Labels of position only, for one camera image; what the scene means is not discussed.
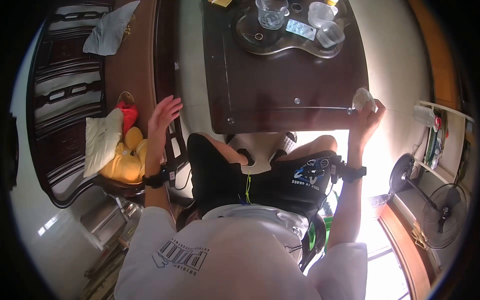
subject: white shoe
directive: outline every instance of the white shoe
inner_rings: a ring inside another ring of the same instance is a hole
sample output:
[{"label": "white shoe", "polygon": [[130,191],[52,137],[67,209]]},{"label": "white shoe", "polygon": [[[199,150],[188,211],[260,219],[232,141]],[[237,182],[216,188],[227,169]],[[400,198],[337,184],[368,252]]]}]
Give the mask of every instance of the white shoe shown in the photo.
[{"label": "white shoe", "polygon": [[268,160],[269,164],[275,162],[277,158],[290,154],[297,145],[297,133],[295,131],[286,132],[284,138],[280,141],[276,147],[276,151],[272,154]]}]

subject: yellow package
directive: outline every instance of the yellow package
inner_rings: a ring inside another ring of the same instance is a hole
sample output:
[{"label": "yellow package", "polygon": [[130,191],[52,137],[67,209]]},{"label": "yellow package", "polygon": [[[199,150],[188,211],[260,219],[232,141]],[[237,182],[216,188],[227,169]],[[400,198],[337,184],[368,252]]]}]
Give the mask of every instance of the yellow package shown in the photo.
[{"label": "yellow package", "polygon": [[227,7],[232,0],[208,0],[208,2],[211,2],[212,4],[216,4],[221,7]]}]

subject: white pillow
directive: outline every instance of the white pillow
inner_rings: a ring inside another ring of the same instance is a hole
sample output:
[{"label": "white pillow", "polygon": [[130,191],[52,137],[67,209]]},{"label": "white pillow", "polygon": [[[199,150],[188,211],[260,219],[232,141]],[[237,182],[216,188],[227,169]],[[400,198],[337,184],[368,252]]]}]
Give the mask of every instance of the white pillow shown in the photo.
[{"label": "white pillow", "polygon": [[120,108],[112,110],[105,118],[86,118],[84,177],[97,173],[115,157],[122,125]]},{"label": "white pillow", "polygon": [[140,0],[104,14],[84,43],[84,53],[114,55],[120,47],[125,28]]}]

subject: dark wooden tabletop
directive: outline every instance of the dark wooden tabletop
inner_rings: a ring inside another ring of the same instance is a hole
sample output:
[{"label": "dark wooden tabletop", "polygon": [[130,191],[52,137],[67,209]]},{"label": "dark wooden tabletop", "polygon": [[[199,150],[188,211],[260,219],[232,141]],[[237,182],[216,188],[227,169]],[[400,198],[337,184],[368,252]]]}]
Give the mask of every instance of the dark wooden tabletop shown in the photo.
[{"label": "dark wooden tabletop", "polygon": [[[312,0],[298,2],[308,11]],[[202,1],[204,57],[212,128],[219,134],[348,129],[345,108],[359,87],[368,88],[360,32],[350,4],[345,42],[331,59],[291,48],[262,56],[245,51],[232,20],[254,0],[233,1],[227,9]],[[277,30],[285,32],[285,25]]]}]

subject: black wristband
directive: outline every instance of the black wristband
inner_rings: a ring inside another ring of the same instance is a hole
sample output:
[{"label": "black wristband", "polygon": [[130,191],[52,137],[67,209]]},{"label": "black wristband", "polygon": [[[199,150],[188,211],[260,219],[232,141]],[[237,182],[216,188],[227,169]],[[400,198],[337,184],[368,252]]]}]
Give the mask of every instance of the black wristband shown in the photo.
[{"label": "black wristband", "polygon": [[352,183],[354,180],[358,178],[362,178],[363,176],[367,175],[367,168],[361,167],[359,169],[348,168],[348,171],[342,177],[342,180],[348,183]]},{"label": "black wristband", "polygon": [[160,173],[150,177],[145,177],[144,175],[142,179],[145,185],[152,187],[152,189],[158,189],[163,186],[163,183],[165,181],[168,181],[169,176],[167,173],[167,169],[162,169]]}]

